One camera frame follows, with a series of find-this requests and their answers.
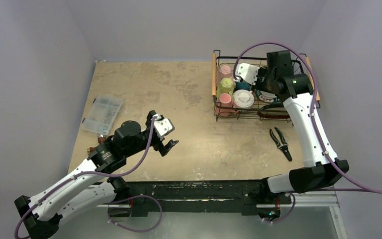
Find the salmon pink mug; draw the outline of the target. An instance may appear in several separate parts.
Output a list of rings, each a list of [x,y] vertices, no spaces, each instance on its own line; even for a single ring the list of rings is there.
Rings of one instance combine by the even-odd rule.
[[[229,93],[221,94],[215,104],[215,115],[225,118],[235,113],[231,95]]]

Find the green faceted mug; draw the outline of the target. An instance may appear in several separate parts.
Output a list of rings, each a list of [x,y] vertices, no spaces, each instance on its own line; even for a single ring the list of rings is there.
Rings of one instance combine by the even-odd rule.
[[[216,89],[216,96],[219,98],[222,94],[233,95],[235,89],[235,81],[230,78],[223,78]]]

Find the white handled cup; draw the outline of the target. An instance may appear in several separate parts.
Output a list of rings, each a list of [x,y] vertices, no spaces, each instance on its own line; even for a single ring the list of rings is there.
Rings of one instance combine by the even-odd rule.
[[[235,107],[248,109],[254,104],[254,101],[252,91],[237,90],[233,93],[233,105]]]

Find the light pink faceted mug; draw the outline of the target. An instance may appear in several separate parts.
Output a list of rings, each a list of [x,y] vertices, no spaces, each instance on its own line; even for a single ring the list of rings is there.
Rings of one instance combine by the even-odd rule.
[[[221,64],[216,74],[216,82],[220,83],[223,78],[233,78],[232,70],[227,64]]]

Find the dark blue bowl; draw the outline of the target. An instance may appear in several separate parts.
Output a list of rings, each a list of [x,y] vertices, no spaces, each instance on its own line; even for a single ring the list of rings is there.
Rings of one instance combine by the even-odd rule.
[[[235,82],[235,91],[237,90],[246,90],[250,91],[252,86],[246,82]]]

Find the red rimmed plate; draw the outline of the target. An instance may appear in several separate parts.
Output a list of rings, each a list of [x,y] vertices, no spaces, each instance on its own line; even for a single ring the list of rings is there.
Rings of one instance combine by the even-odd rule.
[[[262,106],[257,115],[263,119],[287,120],[290,119],[288,112],[282,103],[272,103]]]

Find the green rimmed white plate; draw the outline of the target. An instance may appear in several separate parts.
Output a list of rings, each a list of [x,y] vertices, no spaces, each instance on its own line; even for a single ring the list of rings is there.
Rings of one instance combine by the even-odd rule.
[[[261,90],[255,90],[255,94],[258,100],[265,103],[278,103],[279,100],[275,94],[268,93]]]

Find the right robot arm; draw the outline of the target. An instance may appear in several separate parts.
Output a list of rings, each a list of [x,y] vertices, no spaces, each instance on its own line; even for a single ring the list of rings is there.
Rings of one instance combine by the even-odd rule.
[[[312,102],[315,96],[309,76],[294,73],[287,50],[267,53],[267,69],[262,83],[279,98],[289,114],[301,146],[304,167],[267,178],[267,185],[259,189],[260,198],[270,203],[279,193],[304,193],[333,186],[349,171],[349,164],[347,160],[339,160],[327,140]]]

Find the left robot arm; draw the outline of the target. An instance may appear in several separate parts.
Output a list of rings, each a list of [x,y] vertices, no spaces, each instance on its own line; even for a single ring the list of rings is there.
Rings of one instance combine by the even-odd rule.
[[[20,196],[15,206],[20,220],[14,230],[25,226],[29,239],[48,239],[68,221],[102,204],[127,203],[132,206],[145,194],[133,195],[117,170],[129,157],[150,148],[162,156],[177,144],[170,140],[163,144],[166,135],[173,132],[172,121],[155,111],[150,111],[145,130],[136,121],[126,121],[115,133],[104,138],[72,172],[35,196]]]

